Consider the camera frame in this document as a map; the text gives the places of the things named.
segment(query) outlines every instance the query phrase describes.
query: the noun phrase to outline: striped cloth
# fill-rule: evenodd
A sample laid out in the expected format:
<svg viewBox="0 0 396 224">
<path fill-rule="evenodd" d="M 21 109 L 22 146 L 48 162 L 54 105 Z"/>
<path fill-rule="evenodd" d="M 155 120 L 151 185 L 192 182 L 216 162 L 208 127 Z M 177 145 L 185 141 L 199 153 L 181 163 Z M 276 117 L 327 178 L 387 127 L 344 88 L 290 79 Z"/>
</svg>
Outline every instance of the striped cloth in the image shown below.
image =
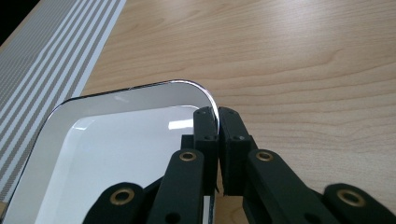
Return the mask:
<svg viewBox="0 0 396 224">
<path fill-rule="evenodd" d="M 0 201 L 52 109 L 79 96 L 125 0 L 42 0 L 0 52 Z"/>
</svg>

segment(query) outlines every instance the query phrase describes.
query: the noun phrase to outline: brass ring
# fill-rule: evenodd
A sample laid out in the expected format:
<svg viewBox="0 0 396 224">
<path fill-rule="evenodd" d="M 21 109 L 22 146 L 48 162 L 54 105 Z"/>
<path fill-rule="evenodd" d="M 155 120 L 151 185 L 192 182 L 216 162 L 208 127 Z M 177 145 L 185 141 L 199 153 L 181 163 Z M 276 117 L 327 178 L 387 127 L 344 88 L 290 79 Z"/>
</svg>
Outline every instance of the brass ring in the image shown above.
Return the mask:
<svg viewBox="0 0 396 224">
<path fill-rule="evenodd" d="M 347 197 L 347 195 L 354 197 L 355 200 L 351 200 Z M 366 201 L 363 199 L 363 197 L 361 197 L 361 195 L 359 195 L 357 192 L 350 189 L 339 189 L 337 191 L 337 196 L 344 203 L 347 203 L 354 207 L 363 207 L 364 205 L 366 205 Z"/>
<path fill-rule="evenodd" d="M 274 159 L 274 156 L 271 153 L 261 151 L 256 154 L 256 158 L 261 161 L 271 161 Z"/>
<path fill-rule="evenodd" d="M 114 205 L 124 205 L 134 198 L 134 191 L 129 188 L 118 189 L 110 196 L 110 202 Z"/>
<path fill-rule="evenodd" d="M 197 155 L 195 155 L 195 153 L 189 152 L 189 151 L 181 153 L 179 157 L 183 161 L 193 161 L 193 160 L 197 159 Z"/>
</svg>

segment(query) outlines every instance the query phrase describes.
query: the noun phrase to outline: white tray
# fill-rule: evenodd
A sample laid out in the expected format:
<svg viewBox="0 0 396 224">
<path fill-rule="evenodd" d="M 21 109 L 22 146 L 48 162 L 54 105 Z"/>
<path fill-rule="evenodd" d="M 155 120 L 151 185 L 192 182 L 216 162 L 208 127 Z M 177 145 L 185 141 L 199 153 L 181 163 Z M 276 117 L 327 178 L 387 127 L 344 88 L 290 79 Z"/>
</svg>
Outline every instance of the white tray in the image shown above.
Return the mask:
<svg viewBox="0 0 396 224">
<path fill-rule="evenodd" d="M 215 102 L 196 83 L 174 80 L 79 97 L 58 106 L 36 139 L 4 223 L 81 223 L 120 182 L 146 187 L 163 176 L 192 113 Z M 213 218 L 205 197 L 204 223 Z"/>
</svg>

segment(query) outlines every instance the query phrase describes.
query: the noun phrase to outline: table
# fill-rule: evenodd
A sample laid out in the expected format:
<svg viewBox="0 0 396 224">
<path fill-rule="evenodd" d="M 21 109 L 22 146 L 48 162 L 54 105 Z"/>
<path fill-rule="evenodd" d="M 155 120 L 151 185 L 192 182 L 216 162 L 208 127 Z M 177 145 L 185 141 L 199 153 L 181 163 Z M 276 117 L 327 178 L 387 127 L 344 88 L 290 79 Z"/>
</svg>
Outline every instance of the table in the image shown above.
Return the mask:
<svg viewBox="0 0 396 224">
<path fill-rule="evenodd" d="M 348 183 L 396 213 L 396 2 L 128 0 L 83 94 L 176 78 L 308 187 Z M 216 222 L 247 223 L 218 182 Z"/>
</svg>

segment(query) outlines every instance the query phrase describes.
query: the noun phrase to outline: gray and white striped fabric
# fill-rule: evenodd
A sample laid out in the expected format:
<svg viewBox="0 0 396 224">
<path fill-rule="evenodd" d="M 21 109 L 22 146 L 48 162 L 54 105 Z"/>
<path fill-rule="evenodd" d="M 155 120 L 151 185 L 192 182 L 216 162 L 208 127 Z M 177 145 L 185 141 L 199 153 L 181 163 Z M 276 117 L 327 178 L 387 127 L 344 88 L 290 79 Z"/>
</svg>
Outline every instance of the gray and white striped fabric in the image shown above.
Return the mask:
<svg viewBox="0 0 396 224">
<path fill-rule="evenodd" d="M 52 109 L 81 94 L 125 1 L 42 0 L 0 52 L 0 201 Z"/>
</svg>

